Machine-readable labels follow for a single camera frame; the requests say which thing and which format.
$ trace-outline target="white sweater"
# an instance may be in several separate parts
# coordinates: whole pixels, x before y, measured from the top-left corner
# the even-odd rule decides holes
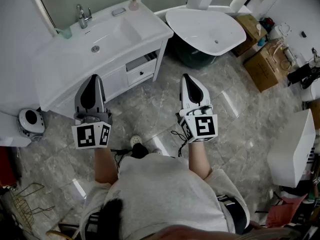
[[[123,201],[123,240],[140,240],[171,225],[234,233],[232,217],[216,195],[235,197],[249,218],[242,196],[222,169],[202,180],[188,169],[184,158],[155,153],[142,159],[125,157],[118,181],[112,186],[96,182],[88,194],[80,223],[81,237],[85,240],[89,216],[115,198]]]

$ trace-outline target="bathroom sink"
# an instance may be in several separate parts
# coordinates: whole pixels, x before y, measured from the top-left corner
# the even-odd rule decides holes
[[[128,63],[141,47],[156,41],[161,45],[161,40],[172,37],[172,30],[141,0],[136,11],[129,10],[129,2],[92,14],[86,28],[78,23],[70,26],[70,39],[57,35],[39,49],[32,71],[42,110],[49,110],[99,69],[107,74],[119,62]],[[126,11],[113,16],[119,8]]]
[[[209,55],[220,56],[246,40],[241,25],[223,12],[180,8],[165,18],[181,39]]]

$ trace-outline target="bottle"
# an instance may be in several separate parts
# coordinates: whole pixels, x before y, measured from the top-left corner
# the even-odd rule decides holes
[[[137,2],[137,0],[132,0],[130,3],[129,3],[129,10],[130,11],[136,11],[139,9],[139,4]]]

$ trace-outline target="freestanding bathtub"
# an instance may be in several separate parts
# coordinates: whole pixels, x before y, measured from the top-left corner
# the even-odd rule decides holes
[[[174,35],[171,45],[188,67],[212,63],[246,40],[241,25],[231,16],[212,10],[171,9],[165,15]]]

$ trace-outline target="faucet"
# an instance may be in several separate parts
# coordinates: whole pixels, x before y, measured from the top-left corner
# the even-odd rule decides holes
[[[89,10],[89,16],[85,16],[85,12],[84,12],[84,9],[82,8],[81,4],[78,3],[76,5],[76,13],[77,13],[77,17],[78,17],[78,22],[79,22],[80,27],[82,29],[85,29],[88,26],[87,21],[92,19],[90,8],[88,8],[88,10]]]

